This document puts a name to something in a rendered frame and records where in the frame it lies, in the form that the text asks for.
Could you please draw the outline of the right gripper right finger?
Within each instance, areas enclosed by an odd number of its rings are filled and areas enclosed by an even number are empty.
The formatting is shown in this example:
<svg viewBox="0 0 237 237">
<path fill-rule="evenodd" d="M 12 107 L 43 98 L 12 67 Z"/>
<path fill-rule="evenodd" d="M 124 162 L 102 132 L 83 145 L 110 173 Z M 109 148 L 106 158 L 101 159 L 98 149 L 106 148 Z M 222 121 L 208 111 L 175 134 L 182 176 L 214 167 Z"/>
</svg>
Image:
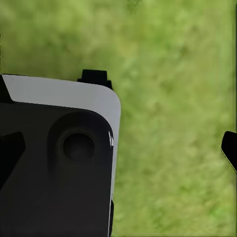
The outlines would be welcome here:
<svg viewBox="0 0 237 237">
<path fill-rule="evenodd" d="M 225 131 L 221 149 L 237 171 L 237 133 Z"/>
</svg>

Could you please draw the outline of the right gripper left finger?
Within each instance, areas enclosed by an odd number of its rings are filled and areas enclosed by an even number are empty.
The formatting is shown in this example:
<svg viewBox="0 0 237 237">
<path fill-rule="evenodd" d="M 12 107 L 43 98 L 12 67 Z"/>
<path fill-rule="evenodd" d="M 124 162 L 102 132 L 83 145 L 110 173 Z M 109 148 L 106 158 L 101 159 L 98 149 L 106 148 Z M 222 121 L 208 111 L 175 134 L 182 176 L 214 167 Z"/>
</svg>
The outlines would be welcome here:
<svg viewBox="0 0 237 237">
<path fill-rule="evenodd" d="M 0 190 L 26 150 L 21 131 L 0 137 Z"/>
</svg>

